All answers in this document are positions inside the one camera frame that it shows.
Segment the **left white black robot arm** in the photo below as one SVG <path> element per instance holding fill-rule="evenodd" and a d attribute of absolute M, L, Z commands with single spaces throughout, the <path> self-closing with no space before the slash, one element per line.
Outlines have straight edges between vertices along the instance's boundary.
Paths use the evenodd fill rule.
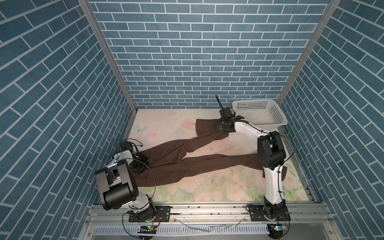
<path fill-rule="evenodd" d="M 152 222 L 157 210 L 148 195 L 140 194 L 135 176 L 149 170 L 149 158 L 140 153 L 143 144 L 134 139 L 119 143 L 112 162 L 95 172 L 101 205 L 106 211 L 124 208 L 131 222 Z"/>

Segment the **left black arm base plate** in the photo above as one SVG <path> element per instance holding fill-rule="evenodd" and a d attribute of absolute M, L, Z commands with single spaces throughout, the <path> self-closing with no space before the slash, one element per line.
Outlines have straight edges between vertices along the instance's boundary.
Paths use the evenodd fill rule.
<path fill-rule="evenodd" d="M 129 223 L 169 222 L 170 214 L 170 206 L 150 206 L 140 213 L 130 214 Z"/>

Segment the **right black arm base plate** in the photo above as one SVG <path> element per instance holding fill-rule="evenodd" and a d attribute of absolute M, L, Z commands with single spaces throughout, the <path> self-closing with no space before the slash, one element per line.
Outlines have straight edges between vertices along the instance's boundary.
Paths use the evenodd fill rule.
<path fill-rule="evenodd" d="M 291 216 L 286 206 L 275 208 L 263 205 L 246 205 L 245 209 L 249 212 L 252 222 L 288 222 L 291 220 Z"/>

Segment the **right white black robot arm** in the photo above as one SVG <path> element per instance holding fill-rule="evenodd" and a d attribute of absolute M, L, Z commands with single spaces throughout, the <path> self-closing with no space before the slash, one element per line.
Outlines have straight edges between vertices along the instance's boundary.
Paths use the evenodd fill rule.
<path fill-rule="evenodd" d="M 241 133 L 257 143 L 257 160 L 261 163 L 266 178 L 264 213 L 268 220 L 282 218 L 289 221 L 290 215 L 283 197 L 283 166 L 286 152 L 282 136 L 276 132 L 259 129 L 242 116 L 222 115 L 218 124 L 220 133 Z"/>

